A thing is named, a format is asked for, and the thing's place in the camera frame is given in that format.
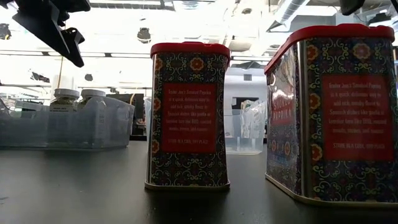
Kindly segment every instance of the pill bottle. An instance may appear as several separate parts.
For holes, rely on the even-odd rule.
[[[80,94],[76,90],[57,88],[54,90],[55,99],[50,103],[50,111],[72,112],[76,111],[77,99]]]
[[[78,103],[78,107],[79,108],[84,107],[92,97],[96,96],[105,97],[106,93],[101,90],[91,90],[91,89],[82,90],[81,97],[83,97],[83,99],[80,100],[80,102]]]

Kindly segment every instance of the red lid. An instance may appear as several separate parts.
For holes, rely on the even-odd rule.
[[[231,58],[231,51],[222,44],[204,44],[201,42],[159,43],[150,49],[150,57],[161,52],[193,52],[221,54]]]
[[[264,69],[265,73],[274,66],[294,43],[313,37],[378,37],[390,39],[391,42],[395,40],[393,28],[386,26],[367,27],[362,24],[340,24],[338,26],[306,27],[299,29],[287,38],[275,56],[268,62]]]

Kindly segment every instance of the dark countertop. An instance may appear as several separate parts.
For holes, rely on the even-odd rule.
[[[316,208],[266,181],[265,154],[228,155],[231,190],[144,190],[146,142],[106,152],[0,151],[0,224],[397,223],[395,210]]]

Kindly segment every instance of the ceiling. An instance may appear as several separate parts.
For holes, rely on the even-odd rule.
[[[271,57],[294,31],[314,25],[336,25],[338,0],[311,0],[283,26],[267,32],[283,2],[291,0],[91,0],[90,12],[71,14],[68,27],[85,36],[82,52],[148,54],[158,42],[200,41],[229,47],[235,55]],[[366,0],[364,11],[390,4]],[[50,50],[11,20],[15,11],[0,10],[0,22],[10,23],[12,39],[0,41],[0,49]],[[361,22],[350,17],[345,22]],[[151,42],[137,39],[140,28],[149,28]]]

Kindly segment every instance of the tin base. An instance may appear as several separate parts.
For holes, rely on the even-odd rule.
[[[287,187],[280,184],[278,181],[266,174],[266,179],[291,196],[294,200],[297,200],[306,205],[315,205],[322,207],[354,207],[354,208],[398,208],[398,203],[389,202],[327,202],[322,200],[315,200],[307,198],[292,192]]]
[[[158,186],[148,183],[145,180],[145,188],[149,190],[168,190],[168,191],[207,191],[207,192],[220,192],[229,190],[230,182],[224,186],[219,187],[205,187],[205,186]]]

